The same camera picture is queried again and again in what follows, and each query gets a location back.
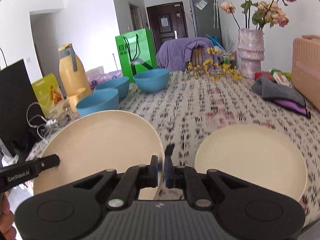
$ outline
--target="plate rim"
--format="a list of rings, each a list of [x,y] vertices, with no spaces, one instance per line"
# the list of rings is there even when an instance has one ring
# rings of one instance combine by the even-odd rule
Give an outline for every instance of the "plate rim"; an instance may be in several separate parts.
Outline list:
[[[302,196],[303,196],[303,194],[304,194],[304,192],[305,192],[305,190],[306,190],[306,188],[307,188],[307,183],[308,183],[308,169],[307,169],[307,165],[306,165],[305,159],[304,159],[304,157],[302,156],[302,153],[301,153],[301,151],[299,150],[299,148],[298,148],[294,143],[292,143],[292,141],[291,141],[286,135],[284,135],[283,133],[278,132],[277,130],[273,130],[273,129],[268,128],[268,127],[256,125],[256,124],[253,124],[253,123],[249,123],[249,124],[235,124],[235,125],[226,126],[226,127],[222,128],[222,129],[219,129],[219,130],[216,130],[216,131],[212,132],[206,139],[204,139],[204,140],[202,141],[202,143],[200,144],[200,146],[199,146],[199,148],[198,148],[198,150],[197,150],[197,152],[196,152],[195,169],[196,169],[197,158],[198,158],[198,156],[199,156],[198,153],[199,153],[199,151],[201,150],[201,148],[204,147],[205,142],[209,141],[212,137],[217,136],[217,134],[218,134],[218,133],[221,133],[222,131],[225,132],[225,131],[227,131],[227,130],[233,130],[233,129],[235,129],[235,128],[240,128],[240,127],[247,127],[247,128],[249,127],[249,128],[251,128],[251,129],[255,129],[255,130],[265,130],[265,131],[268,132],[268,133],[274,133],[274,132],[275,132],[275,133],[277,133],[277,134],[279,135],[279,137],[281,137],[280,140],[286,140],[287,142],[290,142],[290,144],[292,145],[292,147],[296,148],[296,149],[299,151],[299,153],[300,153],[300,154],[299,154],[299,156],[300,156],[299,158],[301,158],[302,161],[303,161],[303,163],[304,163],[303,167],[305,168],[305,172],[304,172],[305,177],[304,177],[304,189],[303,189],[301,195],[299,196],[299,199],[298,199],[298,200],[296,199],[296,201],[298,202],[298,201],[302,198]]]
[[[160,147],[161,147],[161,153],[162,153],[162,171],[161,171],[161,178],[160,178],[160,181],[158,181],[158,189],[155,193],[155,196],[153,197],[153,199],[155,199],[157,197],[157,195],[159,195],[159,192],[160,192],[160,187],[161,187],[161,184],[162,184],[162,181],[164,180],[164,159],[165,159],[165,154],[164,154],[164,148],[163,148],[163,143],[161,141],[161,138],[158,134],[158,132],[156,131],[156,129],[152,126],[151,123],[149,123],[146,119],[144,119],[143,117],[141,117],[140,115],[137,115],[135,113],[132,113],[132,112],[129,112],[129,111],[124,111],[124,110],[105,110],[105,111],[99,111],[99,112],[95,112],[95,113],[92,113],[92,114],[89,114],[89,115],[86,115],[86,116],[83,116],[77,120],[75,120],[74,122],[71,122],[70,124],[68,124],[66,127],[64,127],[61,131],[59,131],[57,134],[54,135],[54,137],[51,139],[51,141],[48,143],[48,145],[45,147],[45,149],[43,150],[42,152],[42,156],[44,155],[45,151],[47,150],[47,148],[49,147],[49,145],[54,141],[54,139],[59,135],[61,134],[65,129],[67,129],[68,127],[70,127],[71,125],[73,125],[74,123],[76,122],[79,122],[80,120],[82,119],[85,119],[85,118],[89,118],[90,116],[92,115],[98,115],[98,114],[102,114],[102,113],[111,113],[111,112],[115,112],[115,113],[120,113],[120,114],[128,114],[128,115],[131,115],[131,116],[134,116],[134,117],[138,117],[140,120],[142,120],[143,122],[147,123],[149,125],[149,127],[154,131],[154,133],[156,134],[157,136],[157,139],[159,141],[159,144],[160,144]],[[33,181],[33,192],[35,191],[35,182],[36,178],[34,179]]]

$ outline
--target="refrigerator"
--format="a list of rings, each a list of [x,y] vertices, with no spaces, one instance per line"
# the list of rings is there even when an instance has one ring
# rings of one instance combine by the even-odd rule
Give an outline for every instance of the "refrigerator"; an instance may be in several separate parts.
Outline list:
[[[200,10],[196,6],[199,1],[200,0],[190,0],[191,13],[196,37],[206,37],[206,35],[215,36],[223,46],[221,38],[219,10],[218,16],[214,16],[214,0],[206,0],[208,4],[202,10]]]

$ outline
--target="chair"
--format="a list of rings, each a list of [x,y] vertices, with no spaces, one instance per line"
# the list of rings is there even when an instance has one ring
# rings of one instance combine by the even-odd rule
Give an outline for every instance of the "chair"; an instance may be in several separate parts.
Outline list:
[[[193,49],[191,54],[191,60],[190,62],[195,67],[197,65],[202,66],[203,62],[205,61],[205,50],[204,47],[198,46]]]

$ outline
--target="yellow thermos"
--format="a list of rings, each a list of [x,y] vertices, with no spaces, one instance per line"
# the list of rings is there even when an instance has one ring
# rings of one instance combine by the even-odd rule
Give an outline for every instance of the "yellow thermos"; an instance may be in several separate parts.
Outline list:
[[[75,54],[71,43],[59,48],[59,57],[59,72],[64,89],[67,93],[67,98],[79,94],[76,101],[69,100],[71,109],[75,112],[78,101],[91,94],[89,82],[82,62]]]

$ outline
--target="red package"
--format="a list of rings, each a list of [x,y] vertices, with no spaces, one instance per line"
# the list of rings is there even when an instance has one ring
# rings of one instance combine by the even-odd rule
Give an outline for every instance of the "red package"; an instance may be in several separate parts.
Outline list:
[[[271,76],[271,74],[269,72],[260,72],[254,75],[254,80],[256,81],[259,77],[267,77],[268,79],[270,79],[272,82],[275,82],[276,80],[273,78],[273,76]]]

